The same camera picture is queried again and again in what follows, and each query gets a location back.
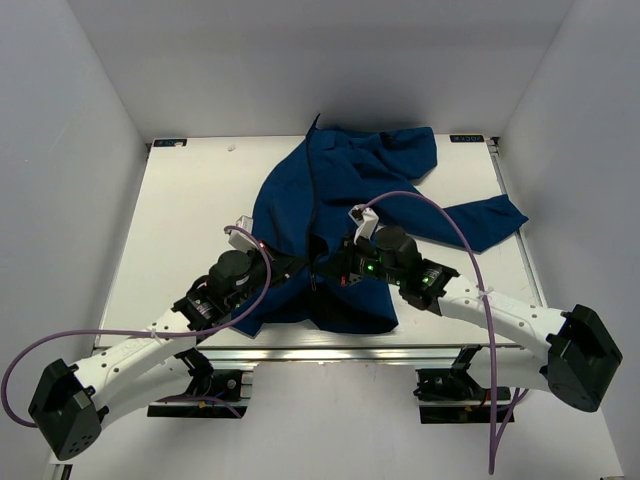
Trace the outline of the blue jacket with black lining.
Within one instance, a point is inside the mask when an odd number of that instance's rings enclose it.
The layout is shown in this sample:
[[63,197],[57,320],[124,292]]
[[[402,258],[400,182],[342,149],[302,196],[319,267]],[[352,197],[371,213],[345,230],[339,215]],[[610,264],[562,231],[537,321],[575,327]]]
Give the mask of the blue jacket with black lining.
[[[381,223],[439,244],[482,253],[514,234],[527,217],[505,195],[450,206],[442,212],[404,194],[437,165],[429,127],[360,132],[311,126],[305,140],[263,182],[253,207],[252,234],[305,264],[235,326],[254,337],[268,323],[310,320],[334,333],[383,334],[398,319],[388,286],[363,279],[342,287],[317,269],[355,224],[352,207],[382,196]],[[386,196],[394,192],[394,197]]]

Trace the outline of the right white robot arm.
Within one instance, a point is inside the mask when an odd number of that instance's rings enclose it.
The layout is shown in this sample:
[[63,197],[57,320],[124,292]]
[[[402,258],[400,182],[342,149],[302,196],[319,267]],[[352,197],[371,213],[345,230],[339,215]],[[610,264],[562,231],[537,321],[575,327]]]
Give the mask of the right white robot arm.
[[514,342],[490,351],[466,346],[445,369],[422,369],[415,395],[422,401],[478,399],[495,381],[504,388],[547,391],[583,411],[599,409],[623,356],[597,313],[526,304],[481,290],[455,269],[425,259],[399,227],[373,240],[344,238],[319,272],[351,286],[366,279],[395,285],[412,307],[461,320]]

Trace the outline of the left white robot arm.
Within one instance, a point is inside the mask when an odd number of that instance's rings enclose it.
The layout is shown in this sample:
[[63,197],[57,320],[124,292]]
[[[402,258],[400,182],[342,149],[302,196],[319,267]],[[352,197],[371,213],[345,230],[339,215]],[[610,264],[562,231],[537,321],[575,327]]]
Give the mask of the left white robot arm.
[[156,321],[99,354],[44,369],[28,413],[58,460],[78,456],[108,425],[152,402],[205,396],[214,370],[198,345],[305,264],[258,241],[245,221],[226,231],[230,250]]

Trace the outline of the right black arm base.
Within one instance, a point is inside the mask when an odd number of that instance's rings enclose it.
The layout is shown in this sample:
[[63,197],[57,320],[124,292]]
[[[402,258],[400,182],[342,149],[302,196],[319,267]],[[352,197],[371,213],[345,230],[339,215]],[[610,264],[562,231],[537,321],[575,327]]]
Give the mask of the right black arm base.
[[451,366],[416,370],[413,395],[423,425],[489,424],[491,394],[468,370],[486,347],[463,348]]

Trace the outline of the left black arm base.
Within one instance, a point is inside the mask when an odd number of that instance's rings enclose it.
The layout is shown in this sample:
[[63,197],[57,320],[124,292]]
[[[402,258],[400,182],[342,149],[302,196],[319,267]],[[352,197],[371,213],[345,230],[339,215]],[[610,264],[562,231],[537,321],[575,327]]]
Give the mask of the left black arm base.
[[179,387],[170,391],[173,400],[151,403],[148,417],[241,419],[246,413],[252,395],[252,366],[213,364],[197,349],[170,357],[165,366],[177,375]]

